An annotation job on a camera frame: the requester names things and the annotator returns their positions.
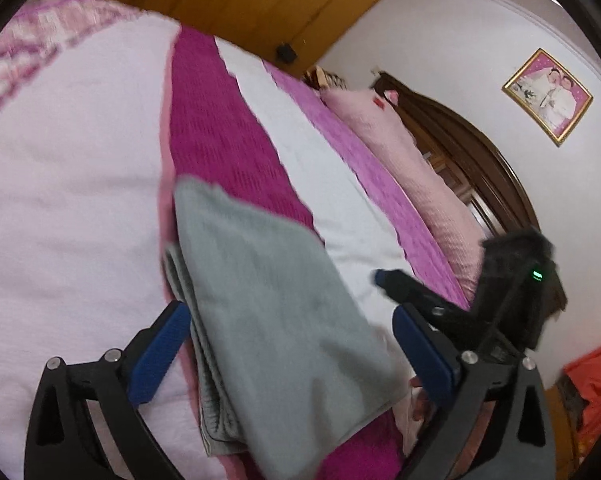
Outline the small black speaker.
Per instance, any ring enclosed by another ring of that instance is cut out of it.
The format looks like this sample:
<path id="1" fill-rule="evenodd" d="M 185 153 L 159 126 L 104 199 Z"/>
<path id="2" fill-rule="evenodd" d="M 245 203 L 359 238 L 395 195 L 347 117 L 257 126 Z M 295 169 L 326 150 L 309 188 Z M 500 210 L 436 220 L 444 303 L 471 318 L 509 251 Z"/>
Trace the small black speaker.
<path id="1" fill-rule="evenodd" d="M 279 44 L 276 47 L 276 61 L 284 65 L 291 65 L 297 58 L 298 55 L 290 44 Z"/>

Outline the dark wooden headboard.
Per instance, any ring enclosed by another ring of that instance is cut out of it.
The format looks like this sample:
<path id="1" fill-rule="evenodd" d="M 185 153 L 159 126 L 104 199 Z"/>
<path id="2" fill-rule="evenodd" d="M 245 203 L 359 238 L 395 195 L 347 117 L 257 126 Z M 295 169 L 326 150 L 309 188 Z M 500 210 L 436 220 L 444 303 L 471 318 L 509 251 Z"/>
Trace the dark wooden headboard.
<path id="1" fill-rule="evenodd" d="M 389 73 L 378 73 L 373 89 L 389 99 L 419 151 L 486 235 L 540 228 L 521 180 L 473 124 Z"/>

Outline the framed wedding photo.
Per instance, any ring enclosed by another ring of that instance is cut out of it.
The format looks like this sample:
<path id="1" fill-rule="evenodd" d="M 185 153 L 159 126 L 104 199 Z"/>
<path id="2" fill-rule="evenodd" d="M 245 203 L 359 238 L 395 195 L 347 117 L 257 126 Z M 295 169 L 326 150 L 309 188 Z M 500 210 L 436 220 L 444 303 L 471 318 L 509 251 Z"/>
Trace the framed wedding photo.
<path id="1" fill-rule="evenodd" d="M 503 92 L 559 148 L 593 102 L 593 95 L 558 60 L 539 48 L 503 84 Z"/>

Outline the orange cloth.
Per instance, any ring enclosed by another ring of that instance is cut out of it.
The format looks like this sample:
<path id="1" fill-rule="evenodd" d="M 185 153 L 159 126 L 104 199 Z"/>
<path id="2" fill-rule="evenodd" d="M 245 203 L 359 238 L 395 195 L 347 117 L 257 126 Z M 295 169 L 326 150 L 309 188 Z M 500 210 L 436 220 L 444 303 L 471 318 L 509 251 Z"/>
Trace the orange cloth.
<path id="1" fill-rule="evenodd" d="M 585 458 L 601 435 L 601 346 L 570 362 L 564 372 L 585 400 L 577 430 L 578 452 Z"/>

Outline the pink fluffy pillow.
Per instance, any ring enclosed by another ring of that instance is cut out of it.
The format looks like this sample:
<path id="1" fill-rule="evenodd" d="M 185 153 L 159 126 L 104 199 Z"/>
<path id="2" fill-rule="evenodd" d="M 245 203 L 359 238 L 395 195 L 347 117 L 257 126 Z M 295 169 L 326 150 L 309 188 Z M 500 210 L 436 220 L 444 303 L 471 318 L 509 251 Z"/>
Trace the pink fluffy pillow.
<path id="1" fill-rule="evenodd" d="M 327 107 L 355 133 L 407 194 L 447 258 L 467 300 L 483 264 L 485 234 L 467 207 L 436 174 L 393 105 L 376 91 L 332 88 Z"/>

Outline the grey pants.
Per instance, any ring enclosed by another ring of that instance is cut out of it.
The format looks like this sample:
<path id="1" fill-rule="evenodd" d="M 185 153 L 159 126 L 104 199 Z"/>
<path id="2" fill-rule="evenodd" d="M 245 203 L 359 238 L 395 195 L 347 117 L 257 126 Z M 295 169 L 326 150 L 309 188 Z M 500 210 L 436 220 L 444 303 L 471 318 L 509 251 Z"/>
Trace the grey pants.
<path id="1" fill-rule="evenodd" d="M 222 188 L 174 190 L 167 280 L 191 311 L 208 453 L 248 452 L 268 479 L 311 479 L 407 387 L 320 240 Z"/>

